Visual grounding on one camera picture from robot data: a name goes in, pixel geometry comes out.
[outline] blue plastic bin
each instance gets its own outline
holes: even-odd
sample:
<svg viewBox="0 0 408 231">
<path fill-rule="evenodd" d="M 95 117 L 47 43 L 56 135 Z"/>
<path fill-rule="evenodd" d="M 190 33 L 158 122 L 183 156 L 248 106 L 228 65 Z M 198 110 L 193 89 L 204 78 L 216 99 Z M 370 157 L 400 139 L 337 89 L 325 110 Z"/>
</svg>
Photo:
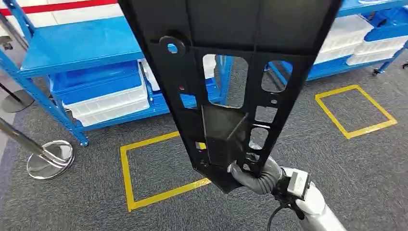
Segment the blue plastic bin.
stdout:
<svg viewBox="0 0 408 231">
<path fill-rule="evenodd" d="M 110 64 L 50 76 L 50 90 L 64 104 L 77 103 L 141 86 L 136 61 Z"/>
<path fill-rule="evenodd" d="M 395 38 L 408 35 L 408 9 L 396 7 L 363 15 L 369 20 L 374 29 L 364 38 L 365 41 Z"/>
</svg>

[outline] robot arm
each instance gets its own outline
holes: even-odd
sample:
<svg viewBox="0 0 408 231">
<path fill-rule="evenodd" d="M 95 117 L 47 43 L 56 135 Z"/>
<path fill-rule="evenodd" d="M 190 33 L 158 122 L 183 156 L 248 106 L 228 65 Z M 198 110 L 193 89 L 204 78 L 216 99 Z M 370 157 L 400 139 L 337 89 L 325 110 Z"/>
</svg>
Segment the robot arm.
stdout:
<svg viewBox="0 0 408 231">
<path fill-rule="evenodd" d="M 300 225 L 304 231 L 345 231 L 339 219 L 327 206 L 323 195 L 310 181 L 307 172 L 288 167 L 280 167 L 269 156 L 259 178 L 232 163 L 228 172 L 243 186 L 257 194 L 272 193 L 279 201 L 279 207 L 272 214 L 268 222 L 270 230 L 273 216 L 281 208 L 294 210 L 300 219 Z"/>
</svg>

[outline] chrome stanchion base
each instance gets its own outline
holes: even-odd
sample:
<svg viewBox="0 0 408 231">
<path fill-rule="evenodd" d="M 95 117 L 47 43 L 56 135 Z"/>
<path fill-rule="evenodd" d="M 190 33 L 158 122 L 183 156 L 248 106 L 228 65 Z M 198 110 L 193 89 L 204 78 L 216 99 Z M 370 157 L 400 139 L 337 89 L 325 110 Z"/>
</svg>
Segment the chrome stanchion base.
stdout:
<svg viewBox="0 0 408 231">
<path fill-rule="evenodd" d="M 19 112 L 23 109 L 26 109 L 34 102 L 34 99 L 31 98 L 31 96 L 24 90 L 18 90 L 14 92 L 14 95 L 16 95 L 17 98 L 20 99 L 20 102 L 13 98 L 11 95 L 7 96 L 1 104 L 1 108 L 3 109 L 3 111 L 7 113 Z"/>
<path fill-rule="evenodd" d="M 54 178 L 65 172 L 72 165 L 75 155 L 70 143 L 66 141 L 51 141 L 42 147 L 56 157 L 65 160 L 67 164 L 56 167 L 37 154 L 32 154 L 27 162 L 27 172 L 31 177 L 39 180 Z"/>
</svg>

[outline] white plastic bin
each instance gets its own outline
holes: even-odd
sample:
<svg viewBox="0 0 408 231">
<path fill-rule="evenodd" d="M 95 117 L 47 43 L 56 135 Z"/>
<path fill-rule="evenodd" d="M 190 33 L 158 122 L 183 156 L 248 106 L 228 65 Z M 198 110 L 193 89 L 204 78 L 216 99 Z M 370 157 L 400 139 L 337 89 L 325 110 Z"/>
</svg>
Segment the white plastic bin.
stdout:
<svg viewBox="0 0 408 231">
<path fill-rule="evenodd" d="M 339 48 L 339 49 L 326 51 L 326 52 L 319 52 L 314 64 L 319 64 L 319 63 L 326 62 L 329 60 L 338 59 L 344 56 L 351 55 L 353 54 L 354 49 L 358 47 L 359 45 L 360 43 L 357 43 L 357 44 L 353 44 L 351 46 L 347 46 L 344 48 Z"/>
<path fill-rule="evenodd" d="M 131 113 L 142 111 L 149 107 L 150 107 L 149 101 L 147 100 L 147 95 L 145 95 L 145 97 L 140 98 L 137 101 L 133 101 L 103 111 L 83 114 L 75 118 L 81 121 L 82 125 L 86 127 L 93 124 L 101 123 L 103 121 L 115 119 L 121 116 L 129 115 Z"/>
<path fill-rule="evenodd" d="M 354 53 L 360 55 L 392 50 L 404 46 L 407 40 L 408 36 L 400 36 L 396 38 L 387 38 L 371 42 L 364 41 L 356 48 Z"/>
<path fill-rule="evenodd" d="M 147 80 L 149 81 L 150 85 L 152 86 L 153 91 L 160 90 L 159 85 L 157 84 L 156 78 L 152 70 L 149 67 L 146 59 L 139 59 L 139 62 L 143 65 L 144 74 L 146 75 Z M 204 75 L 205 78 L 213 78 L 214 77 L 214 68 L 216 67 L 216 55 L 215 54 L 207 54 L 203 57 L 203 68 L 204 68 Z M 141 67 L 139 65 L 139 75 L 142 76 Z"/>
<path fill-rule="evenodd" d="M 143 79 L 141 82 L 142 85 L 139 87 L 118 91 L 77 103 L 64 104 L 64 108 L 71 110 L 72 116 L 78 119 L 78 117 L 82 117 L 83 115 L 108 110 L 135 102 L 139 99 L 147 98 L 147 90 Z"/>
<path fill-rule="evenodd" d="M 336 50 L 361 43 L 374 27 L 360 15 L 336 18 L 320 52 Z"/>
<path fill-rule="evenodd" d="M 356 65 L 356 64 L 364 64 L 384 59 L 390 59 L 394 56 L 394 54 L 400 50 L 402 47 L 386 50 L 386 51 L 378 51 L 374 53 L 368 54 L 353 54 L 350 58 L 347 59 L 347 65 Z"/>
</svg>

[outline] shelf caster wheel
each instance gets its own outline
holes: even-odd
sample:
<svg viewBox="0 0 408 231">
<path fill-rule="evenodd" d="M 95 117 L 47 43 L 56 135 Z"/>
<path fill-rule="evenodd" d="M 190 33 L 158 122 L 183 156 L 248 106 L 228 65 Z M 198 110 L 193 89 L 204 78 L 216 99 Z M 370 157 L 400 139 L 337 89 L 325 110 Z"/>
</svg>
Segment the shelf caster wheel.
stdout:
<svg viewBox="0 0 408 231">
<path fill-rule="evenodd" d="M 381 72 L 378 69 L 374 69 L 374 71 L 372 72 L 372 75 L 376 76 L 378 74 L 381 74 Z"/>
</svg>

